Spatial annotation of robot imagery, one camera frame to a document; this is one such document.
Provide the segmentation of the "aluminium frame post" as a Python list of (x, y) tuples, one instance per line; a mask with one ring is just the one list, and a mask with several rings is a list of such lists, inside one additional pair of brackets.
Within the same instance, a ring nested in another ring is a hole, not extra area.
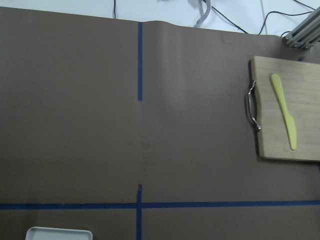
[(314, 10), (303, 22), (283, 37), (289, 48), (309, 50), (320, 41), (320, 8)]

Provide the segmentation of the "white rectangular tray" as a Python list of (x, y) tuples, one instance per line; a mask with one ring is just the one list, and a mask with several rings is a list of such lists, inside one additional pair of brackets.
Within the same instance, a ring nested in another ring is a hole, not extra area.
[(93, 234), (88, 230), (31, 227), (27, 230), (25, 240), (92, 240)]

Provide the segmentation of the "yellow plastic knife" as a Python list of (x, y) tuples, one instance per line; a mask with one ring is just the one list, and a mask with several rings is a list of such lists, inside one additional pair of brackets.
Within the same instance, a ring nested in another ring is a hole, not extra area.
[(295, 119), (289, 112), (289, 109), (287, 106), (282, 80), (278, 74), (273, 73), (270, 76), (270, 81), (273, 86), (275, 95), (277, 97), (277, 100), (282, 112), (290, 148), (291, 150), (294, 151), (297, 149), (297, 141), (298, 141), (297, 128), (296, 128)]

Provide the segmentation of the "wooden cutting board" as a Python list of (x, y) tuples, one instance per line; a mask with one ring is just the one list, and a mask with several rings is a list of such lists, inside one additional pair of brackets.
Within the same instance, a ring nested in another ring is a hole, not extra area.
[[(254, 56), (250, 61), (254, 83), (260, 158), (290, 161), (320, 160), (320, 66), (316, 63)], [(280, 78), (284, 102), (297, 133), (292, 149), (281, 105), (272, 83)]]

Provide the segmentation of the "grey curved plastic part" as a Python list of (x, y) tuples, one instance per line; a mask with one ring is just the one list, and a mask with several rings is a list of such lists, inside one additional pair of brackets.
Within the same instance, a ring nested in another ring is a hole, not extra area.
[(208, 18), (211, 12), (210, 0), (188, 0), (191, 7), (192, 27), (200, 27)]

